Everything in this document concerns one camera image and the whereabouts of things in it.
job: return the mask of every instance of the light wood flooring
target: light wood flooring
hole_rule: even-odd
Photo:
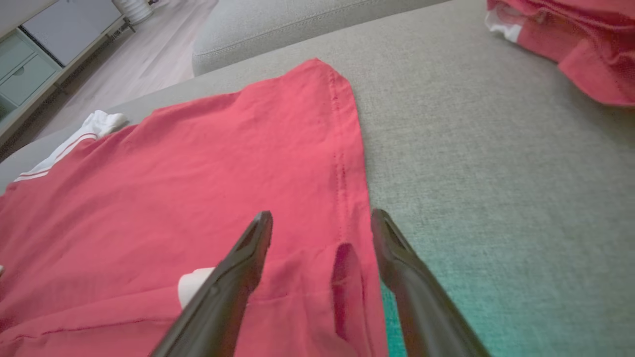
[[[161,0],[154,14],[127,29],[64,83],[69,93],[49,100],[31,120],[31,140],[162,88],[188,80],[192,44],[217,0]]]

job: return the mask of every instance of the gray upholstery fabric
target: gray upholstery fabric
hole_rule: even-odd
[[[194,42],[194,75],[445,0],[220,0]]]
[[[139,121],[318,57],[355,92],[372,205],[493,355],[634,354],[635,117],[492,36],[484,11],[453,0],[382,18],[108,111]]]

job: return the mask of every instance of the crumpled red cloth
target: crumpled red cloth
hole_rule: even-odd
[[[635,1],[488,0],[487,25],[598,102],[635,105]]]
[[[274,217],[237,356],[385,356],[358,113],[310,60],[84,135],[0,198],[0,355],[145,356],[177,283]]]

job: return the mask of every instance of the clothing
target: clothing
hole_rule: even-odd
[[[635,2],[488,0],[491,31],[558,62],[584,93],[635,105]]]
[[[274,217],[237,342],[246,355],[386,355],[363,143],[319,60],[86,138],[0,198],[0,354],[149,353],[177,283]]]

